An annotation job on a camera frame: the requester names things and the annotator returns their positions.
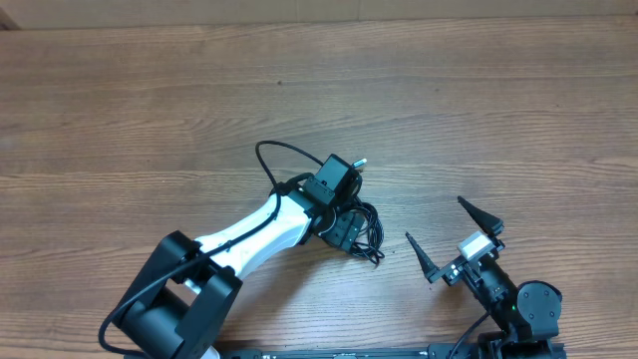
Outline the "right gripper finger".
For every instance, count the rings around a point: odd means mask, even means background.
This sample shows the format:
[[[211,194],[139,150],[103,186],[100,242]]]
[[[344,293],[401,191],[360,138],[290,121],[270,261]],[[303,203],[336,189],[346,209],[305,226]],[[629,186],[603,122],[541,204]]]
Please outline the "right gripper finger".
[[[435,275],[440,269],[432,262],[425,251],[417,244],[416,240],[406,231],[405,237],[415,252],[415,255],[420,263],[425,278],[430,282],[436,281]]]
[[[503,232],[504,222],[499,217],[474,206],[460,195],[457,197],[457,200],[473,221],[478,225],[480,230],[488,237],[497,237]]]

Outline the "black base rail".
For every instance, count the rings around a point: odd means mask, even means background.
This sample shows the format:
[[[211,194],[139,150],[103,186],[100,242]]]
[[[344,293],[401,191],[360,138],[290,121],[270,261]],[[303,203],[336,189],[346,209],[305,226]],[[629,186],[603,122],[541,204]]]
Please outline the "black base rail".
[[[567,354],[561,345],[555,345],[551,351],[547,348],[518,346],[505,348],[502,354],[494,355],[481,352],[476,344],[464,344],[455,354],[451,354],[453,344],[431,344],[425,348],[385,348],[385,349],[341,349],[307,351],[261,351],[243,349],[220,351],[221,359],[479,359],[479,358],[529,358],[529,359],[566,359]]]

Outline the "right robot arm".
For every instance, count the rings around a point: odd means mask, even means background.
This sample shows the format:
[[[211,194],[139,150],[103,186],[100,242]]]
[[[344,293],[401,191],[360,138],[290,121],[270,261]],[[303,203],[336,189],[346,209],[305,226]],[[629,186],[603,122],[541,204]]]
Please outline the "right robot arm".
[[[460,255],[443,267],[436,266],[416,240],[407,234],[424,272],[434,283],[453,286],[463,282],[484,310],[453,344],[435,343],[427,348],[429,358],[564,358],[559,334],[562,293],[539,280],[514,284],[498,265],[504,243],[502,219],[458,198],[479,231],[458,244]]]

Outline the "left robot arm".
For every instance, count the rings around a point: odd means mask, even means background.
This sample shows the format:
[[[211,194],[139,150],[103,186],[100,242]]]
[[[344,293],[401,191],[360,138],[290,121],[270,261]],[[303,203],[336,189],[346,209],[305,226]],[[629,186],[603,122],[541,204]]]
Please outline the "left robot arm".
[[[245,277],[278,252],[325,235],[361,182],[354,166],[332,155],[231,227],[197,239],[167,235],[108,319],[137,346],[124,356],[218,357],[213,344]]]

